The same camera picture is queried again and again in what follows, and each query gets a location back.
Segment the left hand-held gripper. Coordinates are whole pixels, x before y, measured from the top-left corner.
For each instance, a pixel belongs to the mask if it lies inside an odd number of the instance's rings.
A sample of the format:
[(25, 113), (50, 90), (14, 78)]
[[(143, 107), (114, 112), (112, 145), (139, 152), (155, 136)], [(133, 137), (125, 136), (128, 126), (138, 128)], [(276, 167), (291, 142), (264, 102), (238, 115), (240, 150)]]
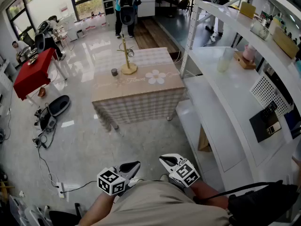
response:
[(135, 177), (140, 166), (139, 161), (134, 161), (105, 168), (97, 174), (97, 186), (108, 195), (118, 195), (126, 190), (127, 185)]

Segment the wooden mug tree stand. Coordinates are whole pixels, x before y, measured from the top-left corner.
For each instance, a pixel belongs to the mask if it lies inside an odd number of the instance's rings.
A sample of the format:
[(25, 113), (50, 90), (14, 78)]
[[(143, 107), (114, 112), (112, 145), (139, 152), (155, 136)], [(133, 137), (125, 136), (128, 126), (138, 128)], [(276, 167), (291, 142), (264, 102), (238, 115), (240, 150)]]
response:
[(129, 48), (126, 46), (125, 38), (122, 37), (122, 43), (119, 45), (119, 49), (117, 51), (124, 53), (126, 63), (121, 66), (120, 70), (124, 75), (131, 75), (137, 72), (138, 67), (135, 63), (129, 61), (130, 57), (127, 56), (127, 49)]

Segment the person's right forearm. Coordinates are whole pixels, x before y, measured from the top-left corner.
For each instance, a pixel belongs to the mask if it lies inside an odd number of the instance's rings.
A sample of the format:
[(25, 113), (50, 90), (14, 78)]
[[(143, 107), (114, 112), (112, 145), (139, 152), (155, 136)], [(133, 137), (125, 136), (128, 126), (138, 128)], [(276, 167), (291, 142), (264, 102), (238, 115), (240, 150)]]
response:
[(206, 200), (206, 198), (213, 197), (219, 194), (219, 192), (203, 181), (197, 180), (190, 186), (190, 189), (202, 201), (203, 205), (215, 206), (222, 209), (228, 208), (228, 198), (225, 195)]

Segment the cardboard box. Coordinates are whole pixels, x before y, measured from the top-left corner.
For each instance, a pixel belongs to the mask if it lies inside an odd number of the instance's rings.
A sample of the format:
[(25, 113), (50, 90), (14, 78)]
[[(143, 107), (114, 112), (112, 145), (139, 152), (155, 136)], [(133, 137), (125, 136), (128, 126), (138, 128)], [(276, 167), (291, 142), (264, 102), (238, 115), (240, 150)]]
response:
[(209, 140), (205, 134), (203, 127), (200, 128), (198, 151), (201, 151), (201, 152), (211, 152), (212, 151)]

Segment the person's beige shirt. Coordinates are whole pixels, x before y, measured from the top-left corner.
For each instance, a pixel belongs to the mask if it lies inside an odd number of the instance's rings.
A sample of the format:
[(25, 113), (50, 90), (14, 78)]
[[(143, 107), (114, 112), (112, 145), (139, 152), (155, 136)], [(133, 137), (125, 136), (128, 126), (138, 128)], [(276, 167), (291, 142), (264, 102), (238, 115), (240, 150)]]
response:
[(225, 209), (199, 205), (175, 185), (143, 181), (126, 191), (92, 226), (230, 226)]

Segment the table with checkered cloth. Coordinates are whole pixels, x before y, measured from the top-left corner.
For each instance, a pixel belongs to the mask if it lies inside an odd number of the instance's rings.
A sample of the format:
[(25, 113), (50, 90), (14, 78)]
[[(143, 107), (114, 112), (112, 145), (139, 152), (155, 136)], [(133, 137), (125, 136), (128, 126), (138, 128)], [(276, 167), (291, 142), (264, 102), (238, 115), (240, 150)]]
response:
[(184, 95), (184, 83), (166, 47), (134, 53), (129, 59), (138, 67), (134, 74), (120, 71), (126, 62), (121, 52), (101, 57), (95, 67), (91, 103), (107, 131), (122, 124), (171, 119)]

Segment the white power strip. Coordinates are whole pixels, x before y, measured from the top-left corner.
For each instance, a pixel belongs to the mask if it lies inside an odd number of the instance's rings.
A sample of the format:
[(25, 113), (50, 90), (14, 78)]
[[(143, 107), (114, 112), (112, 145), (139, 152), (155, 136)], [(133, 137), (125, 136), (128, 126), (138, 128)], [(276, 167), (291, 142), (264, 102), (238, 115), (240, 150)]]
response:
[(56, 183), (56, 188), (58, 190), (58, 195), (60, 198), (65, 198), (64, 196), (64, 188), (63, 188), (63, 183), (57, 182)]

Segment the white metal shelf rack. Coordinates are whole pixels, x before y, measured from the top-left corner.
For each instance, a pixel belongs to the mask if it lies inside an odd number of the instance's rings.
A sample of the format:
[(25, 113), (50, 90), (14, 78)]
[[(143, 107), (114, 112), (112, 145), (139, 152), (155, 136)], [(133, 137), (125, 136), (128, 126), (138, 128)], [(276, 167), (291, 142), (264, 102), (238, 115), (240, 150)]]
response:
[(284, 116), (278, 118), (281, 130), (258, 143), (251, 123), (262, 106), (250, 93), (260, 74), (246, 70), (231, 60), (224, 73), (217, 71), (225, 47), (193, 48), (196, 27), (203, 21), (200, 11), (215, 16), (242, 35), (271, 64), (301, 115), (301, 79), (294, 61), (271, 39), (262, 40), (250, 31), (251, 19), (228, 8), (195, 0), (184, 58), (190, 58), (200, 76), (184, 78), (189, 99), (180, 102), (177, 114), (191, 138), (191, 127), (199, 135), (203, 127), (212, 151), (198, 151), (190, 141), (201, 178), (216, 190), (231, 190), (256, 182), (283, 180), (297, 183), (298, 168), (292, 157), (301, 144), (300, 134), (293, 137)]

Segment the black oval device on floor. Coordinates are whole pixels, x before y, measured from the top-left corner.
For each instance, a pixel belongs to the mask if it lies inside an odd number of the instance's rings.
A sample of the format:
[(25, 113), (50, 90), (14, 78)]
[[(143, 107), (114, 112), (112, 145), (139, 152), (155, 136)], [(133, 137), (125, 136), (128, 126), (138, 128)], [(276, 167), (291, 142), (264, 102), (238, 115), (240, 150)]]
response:
[(48, 110), (52, 116), (57, 117), (68, 108), (70, 102), (68, 95), (62, 95), (48, 105)]

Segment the black device on stand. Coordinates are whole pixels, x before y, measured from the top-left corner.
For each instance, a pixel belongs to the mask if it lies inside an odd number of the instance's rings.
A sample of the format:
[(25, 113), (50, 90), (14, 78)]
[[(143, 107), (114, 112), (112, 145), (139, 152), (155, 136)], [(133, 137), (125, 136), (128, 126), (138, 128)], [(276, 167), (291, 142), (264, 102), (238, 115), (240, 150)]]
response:
[(56, 125), (56, 118), (52, 115), (48, 107), (45, 107), (44, 110), (39, 115), (40, 128), (42, 131), (47, 129), (51, 130)]

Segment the pink mug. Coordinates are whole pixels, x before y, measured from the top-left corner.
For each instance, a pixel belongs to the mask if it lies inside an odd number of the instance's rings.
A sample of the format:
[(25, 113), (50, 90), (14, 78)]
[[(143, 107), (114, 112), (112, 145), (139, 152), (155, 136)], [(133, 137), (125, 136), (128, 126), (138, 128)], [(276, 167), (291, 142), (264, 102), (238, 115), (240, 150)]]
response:
[(251, 44), (245, 45), (245, 50), (243, 51), (243, 57), (247, 61), (253, 61), (255, 57), (256, 49)]

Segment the table with red cloth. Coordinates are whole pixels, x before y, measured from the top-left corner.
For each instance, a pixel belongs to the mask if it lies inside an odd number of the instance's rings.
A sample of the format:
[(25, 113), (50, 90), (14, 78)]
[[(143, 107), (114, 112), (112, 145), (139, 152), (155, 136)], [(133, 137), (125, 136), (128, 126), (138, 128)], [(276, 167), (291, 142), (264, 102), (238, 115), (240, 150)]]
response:
[(38, 54), (32, 65), (29, 65), (28, 62), (23, 64), (13, 85), (19, 99), (25, 100), (30, 93), (51, 82), (48, 75), (51, 65), (55, 65), (61, 76), (65, 80), (67, 79), (57, 59), (56, 50), (49, 48)]

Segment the tiered serving tray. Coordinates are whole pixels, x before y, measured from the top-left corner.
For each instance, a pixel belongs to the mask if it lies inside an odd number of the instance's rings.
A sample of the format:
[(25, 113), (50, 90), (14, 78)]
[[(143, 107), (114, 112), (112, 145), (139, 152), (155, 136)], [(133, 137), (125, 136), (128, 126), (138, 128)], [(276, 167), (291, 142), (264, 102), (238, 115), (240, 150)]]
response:
[(32, 65), (35, 63), (35, 61), (38, 58), (38, 52), (37, 48), (34, 48), (29, 54), (28, 54), (28, 65)]

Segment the white cabinet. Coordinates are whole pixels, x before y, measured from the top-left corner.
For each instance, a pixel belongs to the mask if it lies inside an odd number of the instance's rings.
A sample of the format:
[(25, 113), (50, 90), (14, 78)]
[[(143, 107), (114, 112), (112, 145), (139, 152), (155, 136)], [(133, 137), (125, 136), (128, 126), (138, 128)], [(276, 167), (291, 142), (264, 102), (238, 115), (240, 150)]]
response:
[(138, 6), (137, 16), (148, 17), (155, 15), (155, 0), (141, 0)]

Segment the wooden box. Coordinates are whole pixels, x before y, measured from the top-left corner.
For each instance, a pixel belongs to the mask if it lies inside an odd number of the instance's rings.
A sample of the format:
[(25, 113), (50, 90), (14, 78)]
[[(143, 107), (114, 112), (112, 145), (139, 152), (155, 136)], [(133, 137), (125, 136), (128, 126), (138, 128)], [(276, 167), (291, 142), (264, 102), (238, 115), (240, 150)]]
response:
[(291, 59), (294, 59), (300, 50), (293, 40), (279, 27), (275, 28), (272, 39)]

